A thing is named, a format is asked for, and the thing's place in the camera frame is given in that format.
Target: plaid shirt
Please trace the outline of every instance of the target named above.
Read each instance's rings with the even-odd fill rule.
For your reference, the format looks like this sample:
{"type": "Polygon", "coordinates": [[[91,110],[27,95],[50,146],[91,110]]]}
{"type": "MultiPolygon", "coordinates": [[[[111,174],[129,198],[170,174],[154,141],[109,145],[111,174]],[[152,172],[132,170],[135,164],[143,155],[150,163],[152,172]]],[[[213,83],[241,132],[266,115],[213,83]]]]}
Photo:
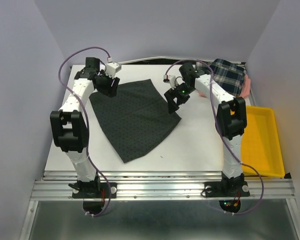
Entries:
{"type": "MultiPolygon", "coordinates": [[[[197,71],[204,71],[210,74],[208,68],[203,66],[202,63],[196,63],[197,71]]],[[[245,69],[234,63],[223,59],[216,59],[210,64],[214,73],[214,80],[228,93],[238,97],[241,93],[242,86],[245,79],[245,69]]]]}

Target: white tabletop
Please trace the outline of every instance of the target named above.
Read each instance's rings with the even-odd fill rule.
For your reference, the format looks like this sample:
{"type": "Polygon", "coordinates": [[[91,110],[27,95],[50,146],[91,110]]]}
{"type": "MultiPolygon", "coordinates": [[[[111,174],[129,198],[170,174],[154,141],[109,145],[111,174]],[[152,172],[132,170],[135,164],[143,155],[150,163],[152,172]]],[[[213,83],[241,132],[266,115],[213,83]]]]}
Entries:
{"type": "MultiPolygon", "coordinates": [[[[84,65],[74,65],[68,86],[74,85],[75,74],[84,65]]],[[[120,84],[151,79],[157,91],[164,98],[170,85],[163,83],[163,75],[168,65],[123,65],[117,74],[120,84]]],[[[169,74],[180,76],[179,65],[169,74]]],[[[215,130],[211,105],[208,99],[193,92],[189,101],[180,106],[177,114],[182,118],[172,133],[147,155],[123,163],[109,143],[98,123],[88,100],[86,110],[90,122],[90,156],[102,171],[221,171],[223,148],[215,130]]],[[[73,171],[74,167],[67,155],[52,142],[46,171],[73,171]]]]}

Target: yellow bin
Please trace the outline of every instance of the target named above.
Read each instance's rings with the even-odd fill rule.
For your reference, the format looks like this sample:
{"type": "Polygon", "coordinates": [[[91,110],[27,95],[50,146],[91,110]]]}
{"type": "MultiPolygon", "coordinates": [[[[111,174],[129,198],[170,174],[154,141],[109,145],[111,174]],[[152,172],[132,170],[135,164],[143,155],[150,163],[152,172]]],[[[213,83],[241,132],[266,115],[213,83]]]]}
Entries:
{"type": "MultiPolygon", "coordinates": [[[[275,113],[271,108],[246,106],[247,127],[241,144],[241,159],[256,168],[262,176],[285,175],[275,113]]],[[[247,175],[256,175],[249,167],[242,166],[247,175]]]]}

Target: wall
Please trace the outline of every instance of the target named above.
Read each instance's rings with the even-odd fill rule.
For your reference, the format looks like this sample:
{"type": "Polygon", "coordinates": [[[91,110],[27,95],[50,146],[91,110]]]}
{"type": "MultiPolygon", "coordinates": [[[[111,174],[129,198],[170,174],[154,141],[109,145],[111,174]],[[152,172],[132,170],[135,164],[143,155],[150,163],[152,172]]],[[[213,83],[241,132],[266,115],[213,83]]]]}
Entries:
{"type": "MultiPolygon", "coordinates": [[[[279,3],[279,0],[34,1],[65,56],[88,46],[102,46],[117,61],[153,56],[246,61],[279,3]]],[[[79,57],[71,63],[83,62],[79,57]]]]}
{"type": "Polygon", "coordinates": [[[19,238],[44,170],[49,114],[64,94],[57,79],[63,59],[32,0],[0,0],[0,240],[19,238]]]}
{"type": "Polygon", "coordinates": [[[273,108],[300,210],[300,0],[281,0],[247,61],[256,102],[273,108]]]}

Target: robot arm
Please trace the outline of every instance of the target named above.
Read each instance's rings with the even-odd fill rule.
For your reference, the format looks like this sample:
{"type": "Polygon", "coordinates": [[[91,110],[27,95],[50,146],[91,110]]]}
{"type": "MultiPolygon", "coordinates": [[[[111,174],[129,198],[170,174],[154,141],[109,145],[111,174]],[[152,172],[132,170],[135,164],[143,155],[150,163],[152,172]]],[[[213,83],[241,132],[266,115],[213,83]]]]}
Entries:
{"type": "MultiPolygon", "coordinates": [[[[244,129],[247,126],[246,103],[242,97],[234,97],[227,93],[215,81],[210,83],[211,76],[204,72],[197,72],[191,63],[184,63],[179,69],[183,83],[178,84],[173,75],[164,75],[163,81],[169,82],[171,88],[164,94],[169,113],[179,109],[190,98],[194,90],[201,91],[210,100],[210,87],[214,108],[217,109],[216,121],[220,134],[231,151],[241,159],[241,141],[244,129]]],[[[209,182],[210,192],[207,197],[233,196],[237,191],[242,192],[242,186],[247,185],[241,164],[233,157],[225,144],[223,144],[222,181],[209,182]]]]}
{"type": "Polygon", "coordinates": [[[54,144],[70,158],[77,173],[77,183],[70,184],[70,187],[79,192],[88,193],[100,189],[100,179],[88,160],[86,147],[89,132],[81,105],[74,95],[80,98],[83,105],[86,105],[95,89],[110,98],[115,97],[120,81],[115,75],[120,70],[121,66],[116,62],[109,62],[105,65],[105,70],[100,70],[100,60],[87,57],[85,67],[74,77],[74,94],[69,95],[58,111],[50,114],[54,144]]]}

